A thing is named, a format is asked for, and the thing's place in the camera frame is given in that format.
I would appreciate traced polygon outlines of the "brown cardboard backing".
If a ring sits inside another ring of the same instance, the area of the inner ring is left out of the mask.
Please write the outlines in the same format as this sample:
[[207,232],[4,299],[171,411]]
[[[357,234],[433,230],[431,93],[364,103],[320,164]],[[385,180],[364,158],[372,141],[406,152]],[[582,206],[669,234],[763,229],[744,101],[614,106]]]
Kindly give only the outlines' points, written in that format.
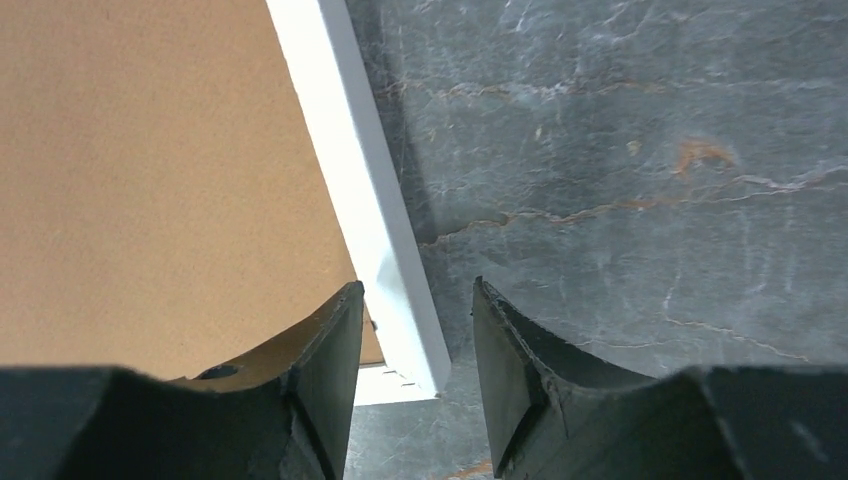
[[263,1],[1,5],[1,362],[193,377],[355,277]]

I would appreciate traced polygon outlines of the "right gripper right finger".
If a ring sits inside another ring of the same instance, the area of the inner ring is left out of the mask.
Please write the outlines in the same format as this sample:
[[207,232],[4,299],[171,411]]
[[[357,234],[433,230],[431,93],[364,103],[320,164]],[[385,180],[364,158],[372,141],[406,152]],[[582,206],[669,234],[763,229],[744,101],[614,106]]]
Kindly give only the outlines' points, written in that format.
[[498,479],[843,479],[843,365],[696,365],[652,378],[581,350],[473,286]]

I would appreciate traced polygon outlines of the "white picture frame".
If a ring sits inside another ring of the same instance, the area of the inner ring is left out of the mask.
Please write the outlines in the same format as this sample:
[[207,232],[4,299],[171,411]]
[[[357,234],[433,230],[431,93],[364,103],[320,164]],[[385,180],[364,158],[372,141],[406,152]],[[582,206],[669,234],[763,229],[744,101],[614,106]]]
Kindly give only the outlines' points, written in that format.
[[267,6],[383,354],[355,403],[437,399],[451,360],[347,6]]

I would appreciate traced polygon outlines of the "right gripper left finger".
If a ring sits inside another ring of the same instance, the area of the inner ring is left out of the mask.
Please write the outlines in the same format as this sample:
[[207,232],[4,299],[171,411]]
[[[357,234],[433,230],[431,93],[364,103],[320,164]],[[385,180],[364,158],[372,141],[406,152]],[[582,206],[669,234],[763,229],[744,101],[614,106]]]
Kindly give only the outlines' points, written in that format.
[[5,479],[339,479],[359,371],[363,285],[200,376],[5,367]]

